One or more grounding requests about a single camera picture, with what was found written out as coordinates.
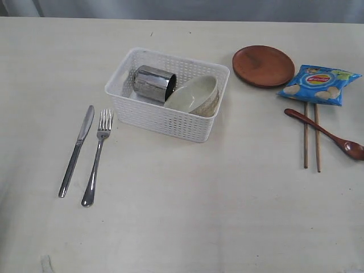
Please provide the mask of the silver metal fork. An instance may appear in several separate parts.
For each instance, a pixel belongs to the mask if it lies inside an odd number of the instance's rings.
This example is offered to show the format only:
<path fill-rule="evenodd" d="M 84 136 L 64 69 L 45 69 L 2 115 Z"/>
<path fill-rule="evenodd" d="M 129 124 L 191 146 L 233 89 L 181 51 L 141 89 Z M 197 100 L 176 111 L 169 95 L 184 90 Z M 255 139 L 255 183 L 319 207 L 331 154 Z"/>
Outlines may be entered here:
<path fill-rule="evenodd" d="M 90 178 L 86 186 L 83 198 L 81 200 L 81 205 L 83 207 L 90 207 L 94 203 L 94 196 L 96 192 L 96 181 L 97 181 L 97 171 L 100 162 L 100 156 L 102 152 L 102 146 L 104 140 L 110 136 L 111 128 L 113 124 L 113 111 L 112 109 L 103 109 L 100 112 L 100 120 L 98 123 L 97 139 L 98 145 L 93 162 L 92 171 L 90 173 Z"/>

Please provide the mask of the silver table knife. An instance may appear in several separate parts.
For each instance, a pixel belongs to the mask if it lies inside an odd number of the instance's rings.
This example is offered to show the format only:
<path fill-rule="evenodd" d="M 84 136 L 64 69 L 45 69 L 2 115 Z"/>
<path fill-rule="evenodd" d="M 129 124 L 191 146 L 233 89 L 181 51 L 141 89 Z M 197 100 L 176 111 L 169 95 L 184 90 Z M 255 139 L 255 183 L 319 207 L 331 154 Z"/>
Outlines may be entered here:
<path fill-rule="evenodd" d="M 59 198 L 64 198 L 68 187 L 69 187 L 69 183 L 71 181 L 72 175 L 73 175 L 73 171 L 75 169 L 76 163 L 77 163 L 77 159 L 78 156 L 80 154 L 82 145 L 84 143 L 84 140 L 91 128 L 92 122 L 93 122 L 93 118 L 94 118 L 94 106 L 90 105 L 87 109 L 85 118 L 82 122 L 81 128 L 80 128 L 80 132 L 78 134 L 76 143 L 75 143 L 75 147 L 73 149 L 72 152 L 72 156 L 70 158 L 70 161 L 68 163 L 63 181 L 61 183 L 60 189 L 59 189 L 59 193 L 58 193 L 58 197 Z"/>

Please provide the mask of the brown wooden plate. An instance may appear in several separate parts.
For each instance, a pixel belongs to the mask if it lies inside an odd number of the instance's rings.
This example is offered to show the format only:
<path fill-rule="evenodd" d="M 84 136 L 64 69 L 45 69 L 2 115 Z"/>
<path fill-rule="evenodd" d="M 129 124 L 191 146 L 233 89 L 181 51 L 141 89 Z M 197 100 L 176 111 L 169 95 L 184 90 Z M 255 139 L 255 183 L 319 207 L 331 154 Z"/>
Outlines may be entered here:
<path fill-rule="evenodd" d="M 288 83 L 295 74 L 291 58 L 279 49 L 250 45 L 239 49 L 232 58 L 236 76 L 258 88 L 275 88 Z"/>

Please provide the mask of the blue chips bag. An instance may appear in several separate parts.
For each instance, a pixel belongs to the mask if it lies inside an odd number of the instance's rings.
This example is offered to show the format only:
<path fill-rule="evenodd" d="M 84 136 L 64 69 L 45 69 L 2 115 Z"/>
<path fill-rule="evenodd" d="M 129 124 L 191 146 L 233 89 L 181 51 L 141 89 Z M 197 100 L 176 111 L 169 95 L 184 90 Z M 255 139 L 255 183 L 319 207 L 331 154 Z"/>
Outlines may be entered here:
<path fill-rule="evenodd" d="M 342 90 L 361 74 L 337 68 L 302 65 L 277 95 L 313 104 L 342 106 Z"/>

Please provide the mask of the dark wooden spoon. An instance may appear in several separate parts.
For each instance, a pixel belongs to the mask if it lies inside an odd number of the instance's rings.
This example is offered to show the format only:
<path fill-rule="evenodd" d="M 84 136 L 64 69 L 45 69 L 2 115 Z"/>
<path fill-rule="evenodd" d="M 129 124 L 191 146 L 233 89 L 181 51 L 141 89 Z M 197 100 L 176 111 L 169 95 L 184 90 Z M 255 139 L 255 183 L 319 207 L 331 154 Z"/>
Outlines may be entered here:
<path fill-rule="evenodd" d="M 330 132 L 328 132 L 326 129 L 321 127 L 319 124 L 311 120 L 310 118 L 304 116 L 303 114 L 299 113 L 296 110 L 293 109 L 285 109 L 284 113 L 292 117 L 294 119 L 299 120 L 302 123 L 306 123 L 310 126 L 312 126 L 314 129 L 318 130 L 319 132 L 325 134 L 328 138 L 330 138 L 348 157 L 352 158 L 356 161 L 363 161 L 364 155 L 363 155 L 363 146 L 350 141 L 346 139 L 339 138 Z"/>

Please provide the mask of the speckled ceramic bowl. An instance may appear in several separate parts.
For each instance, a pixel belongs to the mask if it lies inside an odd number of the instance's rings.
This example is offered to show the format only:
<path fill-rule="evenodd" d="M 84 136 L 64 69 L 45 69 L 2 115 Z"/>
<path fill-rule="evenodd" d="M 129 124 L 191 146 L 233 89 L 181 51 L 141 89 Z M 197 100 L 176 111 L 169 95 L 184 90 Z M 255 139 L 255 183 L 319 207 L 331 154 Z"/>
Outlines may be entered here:
<path fill-rule="evenodd" d="M 183 83 L 166 100 L 164 107 L 201 117 L 212 117 L 219 99 L 217 78 L 203 75 Z"/>

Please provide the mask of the white perforated plastic basket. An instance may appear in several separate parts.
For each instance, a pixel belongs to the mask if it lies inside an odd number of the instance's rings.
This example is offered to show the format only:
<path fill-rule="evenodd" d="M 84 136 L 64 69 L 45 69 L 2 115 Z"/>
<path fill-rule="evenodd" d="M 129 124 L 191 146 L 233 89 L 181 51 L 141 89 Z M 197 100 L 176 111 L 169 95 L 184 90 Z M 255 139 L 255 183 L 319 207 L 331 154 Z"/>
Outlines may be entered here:
<path fill-rule="evenodd" d="M 177 87 L 198 76 L 215 76 L 219 98 L 224 96 L 230 76 L 229 68 L 136 47 L 127 53 L 105 85 L 105 92 L 110 97 L 117 118 L 121 122 L 196 143 L 206 142 L 213 127 L 214 116 L 201 117 L 167 109 L 160 102 L 135 94 L 132 86 L 133 77 L 141 65 L 174 73 Z"/>

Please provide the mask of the shiny steel cup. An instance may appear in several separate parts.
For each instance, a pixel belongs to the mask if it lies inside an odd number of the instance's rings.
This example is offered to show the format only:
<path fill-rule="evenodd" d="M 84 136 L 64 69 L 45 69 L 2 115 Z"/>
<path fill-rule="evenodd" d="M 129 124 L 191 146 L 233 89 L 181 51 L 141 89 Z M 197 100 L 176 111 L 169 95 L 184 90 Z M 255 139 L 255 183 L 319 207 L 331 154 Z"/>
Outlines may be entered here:
<path fill-rule="evenodd" d="M 176 82 L 174 73 L 142 65 L 134 73 L 133 90 L 140 96 L 165 103 L 174 92 Z"/>

